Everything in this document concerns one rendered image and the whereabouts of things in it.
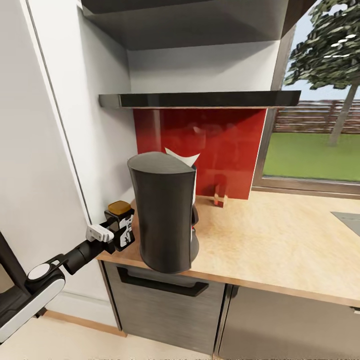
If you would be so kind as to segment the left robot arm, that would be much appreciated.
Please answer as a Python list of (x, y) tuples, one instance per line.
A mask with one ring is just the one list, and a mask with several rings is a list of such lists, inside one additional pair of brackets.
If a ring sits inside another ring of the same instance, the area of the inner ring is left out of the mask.
[[(111, 232), (108, 226), (107, 221), (88, 225), (85, 241), (67, 254), (61, 253), (35, 267), (24, 282), (24, 287), (31, 297), (17, 285), (0, 293), (0, 346), (63, 291), (66, 277), (60, 269), (61, 266), (73, 276), (103, 251), (111, 255), (116, 251), (114, 244), (127, 226), (115, 233)], [(54, 265), (55, 261), (59, 261), (59, 264)]]

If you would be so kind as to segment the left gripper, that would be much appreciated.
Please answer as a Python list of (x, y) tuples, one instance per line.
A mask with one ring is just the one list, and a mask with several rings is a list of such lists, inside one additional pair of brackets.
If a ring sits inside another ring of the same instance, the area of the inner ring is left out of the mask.
[[(100, 223), (99, 225), (104, 228), (108, 228), (109, 223), (105, 221), (104, 223)], [(101, 254), (103, 251), (107, 251), (112, 255), (116, 251), (114, 244), (125, 232), (126, 229), (127, 226), (113, 233), (114, 237), (110, 241), (99, 241), (98, 239), (89, 241), (88, 239), (86, 239), (85, 241), (77, 245), (75, 248), (81, 252), (86, 263), (88, 264), (91, 260)]]

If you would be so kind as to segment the paper coffee filter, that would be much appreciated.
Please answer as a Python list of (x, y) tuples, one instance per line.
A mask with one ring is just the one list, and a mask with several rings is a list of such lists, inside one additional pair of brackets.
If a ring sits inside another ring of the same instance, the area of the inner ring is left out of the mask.
[(194, 162), (196, 161), (196, 159), (198, 158), (199, 154), (191, 156), (191, 157), (182, 157), (179, 156), (177, 154), (175, 154), (174, 152), (172, 152), (171, 150), (165, 148), (165, 151), (167, 152), (168, 155), (174, 156), (175, 158), (183, 161), (184, 163), (186, 163), (188, 166), (191, 166), (194, 164)]

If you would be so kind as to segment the bottle of coffee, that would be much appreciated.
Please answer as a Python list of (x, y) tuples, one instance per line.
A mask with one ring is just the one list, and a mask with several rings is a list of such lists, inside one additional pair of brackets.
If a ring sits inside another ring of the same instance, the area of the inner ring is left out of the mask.
[(107, 206), (104, 211), (105, 218), (108, 222), (108, 230), (112, 233), (117, 232), (123, 227), (127, 227), (125, 232), (114, 243), (116, 251), (123, 251), (135, 241), (132, 230), (132, 220), (135, 210), (130, 204), (123, 200), (115, 201)]

